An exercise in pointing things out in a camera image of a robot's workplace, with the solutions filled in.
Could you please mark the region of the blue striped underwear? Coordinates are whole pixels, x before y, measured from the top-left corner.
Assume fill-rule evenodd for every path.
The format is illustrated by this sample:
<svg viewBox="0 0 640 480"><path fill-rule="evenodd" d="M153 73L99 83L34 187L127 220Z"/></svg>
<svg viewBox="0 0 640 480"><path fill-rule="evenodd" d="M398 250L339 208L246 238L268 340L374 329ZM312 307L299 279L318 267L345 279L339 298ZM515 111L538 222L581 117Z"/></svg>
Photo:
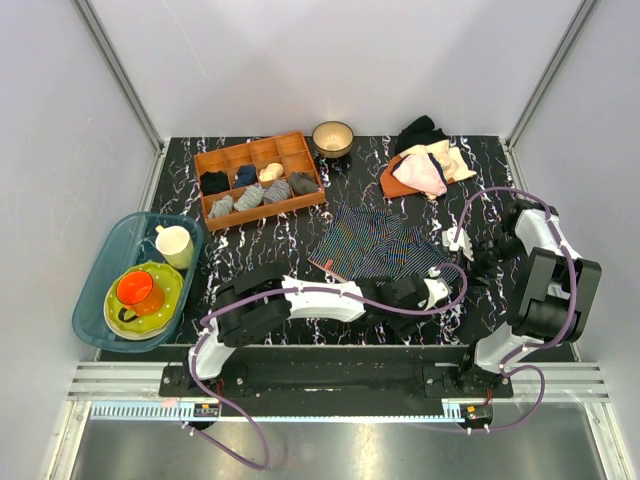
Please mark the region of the blue striped underwear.
<svg viewBox="0 0 640 480"><path fill-rule="evenodd" d="M341 281L352 281L426 278L450 258L400 216L343 204L308 260Z"/></svg>

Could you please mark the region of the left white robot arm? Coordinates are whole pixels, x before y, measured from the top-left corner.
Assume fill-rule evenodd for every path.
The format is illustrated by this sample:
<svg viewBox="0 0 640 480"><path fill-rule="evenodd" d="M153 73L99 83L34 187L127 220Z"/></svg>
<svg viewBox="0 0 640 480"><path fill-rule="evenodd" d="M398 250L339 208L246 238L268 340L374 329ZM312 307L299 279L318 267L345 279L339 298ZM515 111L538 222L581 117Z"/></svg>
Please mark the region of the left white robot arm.
<svg viewBox="0 0 640 480"><path fill-rule="evenodd" d="M181 384L196 396L208 394L235 350L258 343L291 320L325 318L344 324L402 325L435 305L437 282L416 274L326 284L272 274L246 274L221 286L214 311L191 348Z"/></svg>

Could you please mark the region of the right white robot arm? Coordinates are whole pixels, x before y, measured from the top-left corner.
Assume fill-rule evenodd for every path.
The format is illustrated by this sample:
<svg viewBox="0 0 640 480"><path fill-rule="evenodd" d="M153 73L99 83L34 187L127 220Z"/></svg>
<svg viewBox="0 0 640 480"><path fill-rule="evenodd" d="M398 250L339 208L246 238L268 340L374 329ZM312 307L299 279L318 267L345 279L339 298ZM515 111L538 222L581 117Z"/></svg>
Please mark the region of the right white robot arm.
<svg viewBox="0 0 640 480"><path fill-rule="evenodd" d="M599 263L583 258L567 242L557 211L517 200L503 213L501 227L465 254L469 283L487 286L497 268L523 258L506 320L471 344L454 371L454 384L466 396L497 385L513 364L538 350L577 341L586 326L602 275Z"/></svg>

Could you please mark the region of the cream underwear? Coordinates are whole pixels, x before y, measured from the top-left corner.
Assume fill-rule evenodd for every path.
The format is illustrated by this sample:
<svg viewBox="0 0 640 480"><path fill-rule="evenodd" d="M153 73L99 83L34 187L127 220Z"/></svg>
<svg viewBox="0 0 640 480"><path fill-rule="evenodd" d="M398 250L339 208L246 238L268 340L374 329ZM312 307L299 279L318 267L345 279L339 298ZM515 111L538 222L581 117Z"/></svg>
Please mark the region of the cream underwear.
<svg viewBox="0 0 640 480"><path fill-rule="evenodd" d="M400 153L401 157L413 154L432 154L438 161L447 184L473 178L477 172L471 170L462 157L458 147L452 147L448 140L430 145L415 145Z"/></svg>

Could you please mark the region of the pink underwear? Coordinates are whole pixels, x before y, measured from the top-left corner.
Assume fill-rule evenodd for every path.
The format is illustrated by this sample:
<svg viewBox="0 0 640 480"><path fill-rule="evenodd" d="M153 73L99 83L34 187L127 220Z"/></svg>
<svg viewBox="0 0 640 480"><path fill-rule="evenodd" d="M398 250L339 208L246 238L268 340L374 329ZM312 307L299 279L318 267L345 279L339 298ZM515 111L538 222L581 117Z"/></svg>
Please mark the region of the pink underwear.
<svg viewBox="0 0 640 480"><path fill-rule="evenodd" d="M447 192L444 172L431 154L409 154L392 168L391 175L403 185L418 190L430 199Z"/></svg>

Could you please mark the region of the blue-grey striped rolled underwear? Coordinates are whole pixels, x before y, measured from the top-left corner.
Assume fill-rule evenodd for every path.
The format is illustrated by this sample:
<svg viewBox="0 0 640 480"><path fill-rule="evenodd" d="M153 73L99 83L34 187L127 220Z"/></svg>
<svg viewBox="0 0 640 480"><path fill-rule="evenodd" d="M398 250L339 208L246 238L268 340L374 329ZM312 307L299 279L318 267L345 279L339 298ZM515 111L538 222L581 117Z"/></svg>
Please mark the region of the blue-grey striped rolled underwear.
<svg viewBox="0 0 640 480"><path fill-rule="evenodd" d="M264 192L263 202L266 205L276 204L288 200L292 197L292 190L289 182L280 178L275 180Z"/></svg>

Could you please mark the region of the peach rolled underwear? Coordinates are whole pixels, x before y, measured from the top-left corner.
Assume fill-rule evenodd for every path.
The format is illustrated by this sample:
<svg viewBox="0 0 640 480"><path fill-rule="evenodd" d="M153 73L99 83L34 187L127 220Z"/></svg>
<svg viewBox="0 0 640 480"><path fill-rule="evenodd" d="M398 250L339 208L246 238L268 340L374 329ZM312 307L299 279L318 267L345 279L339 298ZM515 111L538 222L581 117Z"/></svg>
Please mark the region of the peach rolled underwear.
<svg viewBox="0 0 640 480"><path fill-rule="evenodd" d="M260 182L271 182L280 178L284 173L284 168L280 163L272 162L262 168L258 174Z"/></svg>

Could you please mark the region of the grey striped rolled underwear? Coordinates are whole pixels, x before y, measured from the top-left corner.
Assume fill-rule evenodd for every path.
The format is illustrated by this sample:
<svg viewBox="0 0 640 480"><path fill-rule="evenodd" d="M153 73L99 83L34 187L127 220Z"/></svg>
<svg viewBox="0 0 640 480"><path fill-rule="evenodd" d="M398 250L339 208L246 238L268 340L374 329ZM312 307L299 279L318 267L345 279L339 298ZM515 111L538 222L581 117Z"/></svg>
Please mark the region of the grey striped rolled underwear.
<svg viewBox="0 0 640 480"><path fill-rule="evenodd" d="M234 203L234 210L243 212L261 206L264 193L265 189L259 184L248 186Z"/></svg>

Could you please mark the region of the navy rolled underwear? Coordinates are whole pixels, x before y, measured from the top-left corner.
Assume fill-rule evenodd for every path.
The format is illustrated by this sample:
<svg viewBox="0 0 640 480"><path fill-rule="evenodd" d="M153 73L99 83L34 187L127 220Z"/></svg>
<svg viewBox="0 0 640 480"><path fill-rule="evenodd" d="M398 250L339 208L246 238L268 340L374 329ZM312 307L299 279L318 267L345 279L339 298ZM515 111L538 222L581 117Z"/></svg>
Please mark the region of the navy rolled underwear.
<svg viewBox="0 0 640 480"><path fill-rule="evenodd" d="M256 167L252 164L242 165L238 168L233 188L253 185L258 182Z"/></svg>

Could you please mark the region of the light grey rolled underwear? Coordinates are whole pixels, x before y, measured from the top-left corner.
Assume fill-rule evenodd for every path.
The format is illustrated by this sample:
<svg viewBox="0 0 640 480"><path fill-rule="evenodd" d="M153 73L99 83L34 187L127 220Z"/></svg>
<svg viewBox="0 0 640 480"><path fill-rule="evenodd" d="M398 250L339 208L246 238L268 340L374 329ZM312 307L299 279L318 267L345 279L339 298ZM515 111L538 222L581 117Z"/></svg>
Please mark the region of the light grey rolled underwear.
<svg viewBox="0 0 640 480"><path fill-rule="evenodd" d="M234 200L231 195L225 195L213 202L209 211L209 219L218 219L229 215L233 211Z"/></svg>

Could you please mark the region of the black rolled underwear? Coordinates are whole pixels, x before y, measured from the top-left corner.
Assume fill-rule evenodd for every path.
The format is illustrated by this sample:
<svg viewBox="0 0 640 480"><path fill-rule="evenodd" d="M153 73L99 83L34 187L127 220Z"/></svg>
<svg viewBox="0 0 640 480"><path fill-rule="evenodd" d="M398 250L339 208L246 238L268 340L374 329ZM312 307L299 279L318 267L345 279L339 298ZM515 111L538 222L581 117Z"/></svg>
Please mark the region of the black rolled underwear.
<svg viewBox="0 0 640 480"><path fill-rule="evenodd" d="M200 176L200 187L204 196L218 194L230 189L229 179L224 171L207 171Z"/></svg>

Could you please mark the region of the orange cloth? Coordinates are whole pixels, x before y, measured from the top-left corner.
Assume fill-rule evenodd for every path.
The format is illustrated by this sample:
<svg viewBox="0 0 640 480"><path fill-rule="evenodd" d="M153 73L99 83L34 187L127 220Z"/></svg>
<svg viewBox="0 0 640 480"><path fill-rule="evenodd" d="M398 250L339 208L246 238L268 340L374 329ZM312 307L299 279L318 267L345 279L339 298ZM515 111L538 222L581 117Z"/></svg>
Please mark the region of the orange cloth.
<svg viewBox="0 0 640 480"><path fill-rule="evenodd" d="M404 185L392 175L392 170L400 163L401 160L402 158L400 155L394 156L380 176L381 190L383 192L383 196L387 199L394 199L420 193L419 190Z"/></svg>

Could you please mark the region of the black garment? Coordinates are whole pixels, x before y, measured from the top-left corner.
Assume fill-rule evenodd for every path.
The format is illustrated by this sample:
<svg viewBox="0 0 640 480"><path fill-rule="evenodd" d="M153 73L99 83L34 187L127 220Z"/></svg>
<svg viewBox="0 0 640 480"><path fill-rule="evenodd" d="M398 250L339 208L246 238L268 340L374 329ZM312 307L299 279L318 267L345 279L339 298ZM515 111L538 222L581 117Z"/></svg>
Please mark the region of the black garment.
<svg viewBox="0 0 640 480"><path fill-rule="evenodd" d="M449 136L441 128L437 128L429 116L422 115L400 132L394 154L399 155L417 145L428 146L448 139Z"/></svg>

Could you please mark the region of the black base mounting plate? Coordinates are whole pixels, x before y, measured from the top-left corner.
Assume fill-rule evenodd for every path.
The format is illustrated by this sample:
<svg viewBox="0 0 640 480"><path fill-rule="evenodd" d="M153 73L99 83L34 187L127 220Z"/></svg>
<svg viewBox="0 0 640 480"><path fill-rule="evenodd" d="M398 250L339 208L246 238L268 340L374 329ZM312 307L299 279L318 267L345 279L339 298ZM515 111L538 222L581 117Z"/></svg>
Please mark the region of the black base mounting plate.
<svg viewBox="0 0 640 480"><path fill-rule="evenodd" d="M464 387L454 378L467 356L464 346L247 346L227 359L220 374L203 383L217 394L240 399L278 393L392 391L426 398L508 399L508 379Z"/></svg>

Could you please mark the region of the beige ceramic bowl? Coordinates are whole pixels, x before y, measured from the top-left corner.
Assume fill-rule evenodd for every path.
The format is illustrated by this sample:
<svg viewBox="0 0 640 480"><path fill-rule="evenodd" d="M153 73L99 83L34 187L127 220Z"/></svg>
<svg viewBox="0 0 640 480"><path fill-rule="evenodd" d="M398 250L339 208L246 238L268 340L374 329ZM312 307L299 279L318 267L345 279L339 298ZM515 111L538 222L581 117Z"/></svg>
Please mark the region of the beige ceramic bowl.
<svg viewBox="0 0 640 480"><path fill-rule="evenodd" d="M326 158L340 158L350 151L354 133L345 123L327 121L314 129L312 140L316 149Z"/></svg>

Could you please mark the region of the orange wooden divider tray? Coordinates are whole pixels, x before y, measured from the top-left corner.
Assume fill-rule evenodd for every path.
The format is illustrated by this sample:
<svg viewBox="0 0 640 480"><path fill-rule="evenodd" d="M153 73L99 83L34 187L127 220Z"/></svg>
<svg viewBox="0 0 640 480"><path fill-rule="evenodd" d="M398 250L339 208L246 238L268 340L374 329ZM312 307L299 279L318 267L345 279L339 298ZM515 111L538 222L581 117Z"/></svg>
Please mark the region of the orange wooden divider tray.
<svg viewBox="0 0 640 480"><path fill-rule="evenodd" d="M303 196L297 196L292 191L292 197L280 203L266 205L262 202L261 206L243 212L237 212L233 207L233 211L227 216L218 219L208 218L214 201L225 195L231 195L235 203L248 187L233 188L236 172L240 166L254 165L258 178L260 170L272 162L280 163L283 166L284 173L280 178L284 178L289 182L289 176L293 172L307 172L315 178L320 191ZM207 171L224 171L229 179L230 189L228 191L209 196L204 196L201 192L200 202L205 217L205 225L211 232L319 205L326 201L326 193L321 178L306 139L300 131L227 146L207 153L199 153L194 156L194 165L199 187L200 176ZM261 185L266 190L273 182L260 182L258 180L255 184Z"/></svg>

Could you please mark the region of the cream ceramic mug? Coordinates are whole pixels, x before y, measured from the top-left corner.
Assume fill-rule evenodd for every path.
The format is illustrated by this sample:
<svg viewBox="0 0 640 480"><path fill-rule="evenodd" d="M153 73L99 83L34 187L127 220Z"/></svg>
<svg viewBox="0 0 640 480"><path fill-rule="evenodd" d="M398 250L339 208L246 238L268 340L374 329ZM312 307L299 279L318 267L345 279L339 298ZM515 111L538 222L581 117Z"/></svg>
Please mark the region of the cream ceramic mug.
<svg viewBox="0 0 640 480"><path fill-rule="evenodd" d="M155 248L177 270L186 270L194 258L195 247L189 231L182 226L155 228Z"/></svg>

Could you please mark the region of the yellow-green dotted plate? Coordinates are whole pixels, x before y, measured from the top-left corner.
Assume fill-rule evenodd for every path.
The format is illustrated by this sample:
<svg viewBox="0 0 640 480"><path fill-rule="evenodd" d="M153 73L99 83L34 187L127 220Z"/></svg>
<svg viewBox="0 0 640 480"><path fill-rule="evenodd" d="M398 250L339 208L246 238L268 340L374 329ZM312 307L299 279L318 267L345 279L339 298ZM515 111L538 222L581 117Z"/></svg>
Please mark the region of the yellow-green dotted plate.
<svg viewBox="0 0 640 480"><path fill-rule="evenodd" d="M164 305L151 315L139 317L131 323L124 323L118 320L118 312L122 304L116 297L116 287L125 274L139 270L151 274L162 288L165 296ZM178 303L183 286L184 279L181 274L168 264L146 262L136 265L122 274L109 287L103 305L105 322L113 333L127 340L138 341L156 337L169 328L171 320L178 312Z"/></svg>

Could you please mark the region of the orange cup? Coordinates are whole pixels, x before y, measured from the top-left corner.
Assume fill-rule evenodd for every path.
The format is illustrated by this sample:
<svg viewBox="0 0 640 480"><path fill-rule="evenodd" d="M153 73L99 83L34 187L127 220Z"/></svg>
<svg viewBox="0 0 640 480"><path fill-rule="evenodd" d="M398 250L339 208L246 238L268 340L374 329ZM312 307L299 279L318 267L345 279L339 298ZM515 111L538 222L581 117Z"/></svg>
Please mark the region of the orange cup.
<svg viewBox="0 0 640 480"><path fill-rule="evenodd" d="M122 304L118 320L124 323L157 312L165 299L162 288L152 275L142 270L127 273L119 280L116 297Z"/></svg>

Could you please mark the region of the teal plastic bin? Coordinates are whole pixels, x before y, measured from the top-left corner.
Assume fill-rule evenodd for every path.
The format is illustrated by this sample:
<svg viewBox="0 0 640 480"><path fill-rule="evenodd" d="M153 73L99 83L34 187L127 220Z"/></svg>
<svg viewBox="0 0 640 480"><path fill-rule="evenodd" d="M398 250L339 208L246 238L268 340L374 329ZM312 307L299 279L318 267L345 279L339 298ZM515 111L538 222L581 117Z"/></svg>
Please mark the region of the teal plastic bin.
<svg viewBox="0 0 640 480"><path fill-rule="evenodd" d="M189 217L140 212L121 219L75 306L76 336L115 353L164 343L181 318L202 246L203 230Z"/></svg>

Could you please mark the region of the aluminium frame rail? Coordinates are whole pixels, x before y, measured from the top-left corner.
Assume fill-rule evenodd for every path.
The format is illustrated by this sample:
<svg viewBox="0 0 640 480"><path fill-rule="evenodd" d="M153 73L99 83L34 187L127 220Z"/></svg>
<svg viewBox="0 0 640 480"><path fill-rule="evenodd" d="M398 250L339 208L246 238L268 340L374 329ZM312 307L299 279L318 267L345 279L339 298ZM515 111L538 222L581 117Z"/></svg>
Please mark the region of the aluminium frame rail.
<svg viewBox="0 0 640 480"><path fill-rule="evenodd" d="M89 0L72 0L71 3L86 27L147 142L155 153L161 152L164 140L161 138L136 92L92 2Z"/></svg>

